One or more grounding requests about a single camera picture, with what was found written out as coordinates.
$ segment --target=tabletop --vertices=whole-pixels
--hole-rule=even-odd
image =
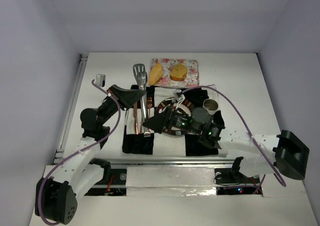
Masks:
[[[200,85],[212,85],[236,105],[253,133],[278,134],[277,119],[271,104],[256,54],[233,53],[90,53],[73,113],[64,157],[71,154],[82,135],[80,113],[85,108],[97,108],[105,95],[96,90],[91,81],[97,74],[106,75],[105,89],[113,84],[129,89],[135,84],[132,66],[143,63],[149,72],[152,58],[196,59],[199,62]],[[233,108],[221,97],[219,104],[228,128],[245,131]],[[181,160],[177,157],[131,155],[122,152],[124,114],[120,125],[108,139],[98,158],[112,160]],[[107,121],[115,125],[117,115]],[[243,156],[230,151],[226,158],[188,157],[190,161],[213,161]],[[301,181],[284,177],[283,188],[273,176],[263,184],[263,197],[190,196],[190,197],[84,197],[78,212],[69,225],[162,226],[166,225],[308,225],[316,220]],[[32,216],[30,226],[42,226],[39,217]]]

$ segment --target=robotic arm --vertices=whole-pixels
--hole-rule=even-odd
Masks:
[[[37,184],[35,214],[48,225],[68,224],[75,215],[78,200],[95,183],[110,178],[110,163],[95,158],[112,133],[110,127],[103,124],[118,110],[133,107],[146,91],[125,90],[113,85],[105,93],[108,97],[98,109],[82,111],[80,119],[84,133],[75,152],[55,166],[49,173],[50,178],[47,175]],[[182,94],[175,96],[180,100]],[[255,158],[236,158],[232,168],[218,172],[219,177],[216,172],[216,180],[225,185],[237,183],[242,177],[273,174],[275,167],[289,178],[305,178],[309,149],[293,133],[282,131],[280,135],[251,137],[248,133],[215,124],[213,117],[202,107],[195,108],[191,116],[178,113],[174,107],[167,107],[162,113],[149,118],[143,126],[160,134],[176,127],[200,135],[199,142],[208,148],[237,149],[258,154]]]

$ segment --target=metal cup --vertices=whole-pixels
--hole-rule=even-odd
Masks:
[[[213,115],[218,111],[219,104],[215,100],[207,99],[203,102],[203,108],[206,109],[210,115]]]

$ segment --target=floral placemat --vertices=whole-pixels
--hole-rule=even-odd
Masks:
[[[161,63],[163,68],[163,77],[155,84],[161,87],[193,87],[199,85],[199,63],[197,60],[186,59],[167,59],[167,58],[154,58],[151,60],[150,69],[152,69],[158,62]],[[184,81],[174,81],[170,79],[171,70],[174,65],[181,63],[188,69]]]

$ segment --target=wall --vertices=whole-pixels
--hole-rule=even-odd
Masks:
[[[79,54],[51,0],[0,0],[0,225],[29,225]]]
[[[257,52],[288,0],[53,0],[80,52]]]
[[[290,0],[258,54],[282,129],[310,148],[306,190],[320,223],[320,1]]]

